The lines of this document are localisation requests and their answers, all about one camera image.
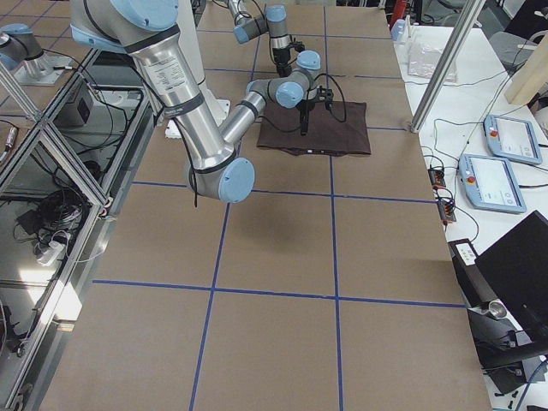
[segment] table surface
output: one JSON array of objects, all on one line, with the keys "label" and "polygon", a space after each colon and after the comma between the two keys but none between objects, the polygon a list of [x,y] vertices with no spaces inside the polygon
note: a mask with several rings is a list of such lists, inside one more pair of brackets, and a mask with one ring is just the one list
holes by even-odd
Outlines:
[{"label": "table surface", "polygon": [[[490,409],[384,11],[287,10],[367,101],[371,157],[260,150],[255,124],[253,193],[194,209],[159,129],[42,410]],[[268,39],[238,45],[231,20],[209,3],[198,35],[235,104],[276,74]]]},{"label": "table surface", "polygon": [[[450,27],[414,27],[411,41],[416,41],[424,45],[430,45],[436,48],[443,48],[450,33]],[[425,85],[415,83],[427,83],[428,80],[416,76],[408,75],[407,51],[409,44],[395,45],[396,54],[400,63],[402,78],[406,81],[406,91],[411,110],[414,113],[424,91]],[[444,119],[456,123],[464,122],[482,122],[485,118],[484,113],[487,107],[491,107],[492,100],[496,97],[496,91],[503,85],[502,92],[492,104],[492,108],[486,114],[502,115],[512,111],[508,116],[528,120],[533,123],[534,131],[539,143],[546,144],[546,139],[538,123],[534,120],[533,114],[527,107],[508,104],[504,97],[504,90],[511,84],[503,65],[497,58],[495,51],[489,45],[489,41],[483,32],[474,28],[467,41],[464,43],[460,54],[456,59],[457,82],[446,82],[436,103],[426,119],[424,127],[420,131],[420,143],[423,145],[425,155],[432,154],[435,144],[434,121]],[[464,84],[476,83],[471,86],[459,86]],[[483,126],[475,124],[467,126],[454,126],[446,122],[437,122],[438,143],[436,148],[446,154],[459,158],[462,152],[468,154],[491,155],[488,152],[485,143]],[[548,164],[548,150],[541,149],[544,156],[545,167]],[[456,166],[456,161],[447,155],[434,150],[434,155],[440,157],[445,166]],[[430,164],[430,158],[425,158],[426,164]],[[512,169],[515,172],[517,181],[524,185],[543,184],[548,180],[548,174],[544,171],[533,169],[523,164],[512,163]],[[523,198],[527,205],[527,212],[513,215],[495,211],[481,211],[474,209],[466,198],[461,182],[455,180],[456,170],[446,170],[445,180],[451,192],[456,192],[456,204],[463,210],[470,213],[479,223],[479,235],[474,242],[474,247],[478,253],[485,251],[491,244],[506,234],[531,211],[539,210],[545,216],[548,216],[548,188],[522,189]],[[476,228],[474,222],[460,211],[456,211],[457,222],[450,224],[446,231],[447,241],[458,240],[461,238],[472,239],[475,236]],[[497,398],[492,395],[495,390],[490,379],[487,383],[491,387],[491,403],[495,407],[505,408],[509,401],[507,398]],[[539,406],[548,406],[548,384],[534,384],[527,394],[527,404],[536,404]]]}]

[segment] grid line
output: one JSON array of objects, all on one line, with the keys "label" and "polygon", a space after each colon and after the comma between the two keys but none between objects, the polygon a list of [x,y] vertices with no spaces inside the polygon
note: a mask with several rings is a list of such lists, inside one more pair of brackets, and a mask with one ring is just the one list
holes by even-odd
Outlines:
[{"label": "grid line", "polygon": [[[307,293],[290,293],[283,291],[269,291],[261,289],[229,289],[206,287],[200,285],[187,285],[187,284],[173,284],[173,283],[149,283],[139,281],[126,281],[126,280],[109,280],[106,278],[97,278],[92,280],[94,284],[112,285],[112,286],[127,286],[127,287],[148,287],[154,289],[185,289],[188,291],[206,291],[212,290],[216,293],[224,294],[240,294],[240,295],[264,295],[272,297],[286,297],[286,298],[304,298],[315,300],[330,300],[334,301],[336,297],[334,295],[321,295],[321,294],[307,294]],[[369,297],[352,297],[346,295],[339,295],[339,301],[359,302],[368,304],[385,304],[385,305],[398,305],[398,306],[416,306],[416,307],[436,307],[436,308],[466,308],[464,304],[455,304],[451,302],[432,302],[432,301],[413,301],[413,300],[392,300],[386,298],[369,298]]]},{"label": "grid line", "polygon": [[[177,184],[173,182],[133,182],[138,186],[154,186],[154,187],[172,187],[172,188],[187,188],[186,184]],[[272,191],[253,189],[252,193],[258,194],[280,194],[280,195],[300,195],[307,197],[331,197],[336,199],[352,199],[352,200],[373,200],[373,201],[397,201],[403,203],[421,203],[421,204],[436,204],[435,200],[418,200],[418,199],[398,199],[391,197],[374,197],[367,195],[352,195],[352,194],[323,194],[323,193],[307,193],[298,191]]]},{"label": "grid line", "polygon": [[209,301],[207,302],[207,312],[205,313],[204,330],[202,331],[202,338],[200,342],[200,352],[198,353],[198,361],[196,363],[196,372],[194,374],[194,382],[192,387],[192,395],[190,396],[190,404],[188,410],[194,410],[194,404],[196,401],[196,395],[198,393],[198,383],[200,381],[200,371],[202,366],[202,360],[204,359],[204,351],[206,350],[207,332],[209,330],[209,322],[211,318],[211,310],[213,308],[213,299],[215,297],[215,285],[217,284],[217,274],[219,273],[219,266],[221,263],[221,255],[223,253],[224,236],[226,234],[226,227],[229,221],[230,204],[226,205],[224,212],[223,229],[221,230],[221,239],[219,240],[219,249],[217,252],[217,260],[215,262],[215,271],[213,272],[213,280],[211,281],[211,289],[209,293]]}]

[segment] white table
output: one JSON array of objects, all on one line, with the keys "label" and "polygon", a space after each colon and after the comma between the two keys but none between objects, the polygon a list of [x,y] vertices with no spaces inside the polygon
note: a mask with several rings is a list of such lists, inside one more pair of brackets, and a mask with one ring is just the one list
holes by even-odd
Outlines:
[{"label": "white table", "polygon": [[[447,42],[452,28],[450,27],[413,27],[412,37],[409,41],[420,42],[433,47],[443,48]],[[406,92],[408,95],[411,110],[414,113],[422,98],[426,85],[416,85],[408,83],[427,83],[427,79],[408,75],[408,44],[395,45],[396,54],[402,71],[402,78],[406,81]],[[483,122],[485,114],[505,114],[509,111],[518,109],[509,116],[529,120],[533,123],[535,133],[539,143],[548,143],[548,140],[542,133],[539,125],[534,120],[532,113],[527,107],[520,108],[516,105],[508,104],[503,95],[503,91],[509,86],[509,80],[495,100],[491,110],[485,114],[485,109],[490,105],[499,86],[508,79],[503,65],[499,62],[497,55],[489,45],[489,42],[480,29],[475,28],[468,36],[461,53],[456,59],[457,82],[445,83],[441,93],[436,100],[436,104],[426,119],[425,125],[420,131],[420,143],[423,147],[434,148],[435,131],[434,121],[444,119],[451,122]],[[472,86],[449,86],[459,84],[475,83],[478,80],[487,79],[496,75],[490,80],[481,81]],[[483,126],[474,124],[466,126],[454,126],[447,122],[437,122],[438,143],[437,149],[442,152],[459,158],[463,150],[465,153],[491,155],[485,144]],[[425,155],[432,154],[429,148],[423,148]],[[545,168],[548,165],[548,150],[541,149]],[[434,155],[440,157],[445,167],[455,167],[456,161],[440,152],[434,151]],[[431,159],[425,158],[426,164],[430,164]],[[439,165],[434,159],[432,165]],[[548,182],[548,172],[533,169],[529,166],[512,163],[517,181],[524,185],[536,185]],[[527,212],[523,214],[506,214],[494,211],[481,211],[474,209],[466,195],[460,181],[455,179],[456,169],[445,170],[445,181],[448,189],[456,192],[456,205],[470,213],[479,224],[479,235],[474,242],[478,253],[483,253],[491,244],[497,241],[502,235],[516,226],[531,211],[539,210],[545,216],[548,216],[548,188],[522,189],[523,198],[527,205]],[[474,222],[460,211],[456,211],[457,222],[450,224],[446,231],[447,241],[453,241],[461,238],[472,239],[475,236],[476,228]],[[490,391],[491,404],[494,408],[506,409],[509,403],[509,396],[505,398],[495,397],[496,387],[489,378],[485,379]],[[548,383],[532,384],[525,402],[521,405],[521,410],[525,410],[527,405],[538,405],[548,408]]]}]

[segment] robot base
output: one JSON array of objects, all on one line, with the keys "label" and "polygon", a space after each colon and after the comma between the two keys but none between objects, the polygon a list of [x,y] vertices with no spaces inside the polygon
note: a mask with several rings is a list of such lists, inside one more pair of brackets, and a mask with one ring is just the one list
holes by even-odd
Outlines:
[{"label": "robot base", "polygon": [[[53,67],[64,67],[69,66],[69,64],[72,63],[72,58],[48,56],[48,62]],[[15,73],[15,79],[22,86],[55,86],[55,83],[57,83],[57,80],[59,80],[61,74],[63,74],[64,72],[65,70],[61,69],[53,70],[53,73],[51,74],[45,75],[40,79],[34,79],[30,75],[28,75],[25,67],[21,67]]]}]

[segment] cardboard surface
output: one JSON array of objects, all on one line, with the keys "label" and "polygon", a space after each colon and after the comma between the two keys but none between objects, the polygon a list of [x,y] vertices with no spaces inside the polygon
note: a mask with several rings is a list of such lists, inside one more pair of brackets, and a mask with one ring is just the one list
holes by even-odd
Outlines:
[{"label": "cardboard surface", "polygon": [[[261,151],[256,124],[254,192],[195,210],[182,142],[157,129],[42,409],[490,409],[383,12],[287,10],[367,102],[373,155]],[[199,38],[234,107],[275,69],[231,20],[208,4]]]},{"label": "cardboard surface", "polygon": [[462,304],[434,204],[336,199],[341,295]]},{"label": "cardboard surface", "polygon": [[466,310],[341,303],[347,411],[491,409]]},{"label": "cardboard surface", "polygon": [[207,297],[204,291],[93,286],[40,409],[185,408]]},{"label": "cardboard surface", "polygon": [[338,409],[333,301],[220,294],[194,409]]},{"label": "cardboard surface", "polygon": [[420,149],[416,135],[383,129],[368,133],[371,156],[333,158],[335,193],[434,200],[426,168],[413,154]]}]

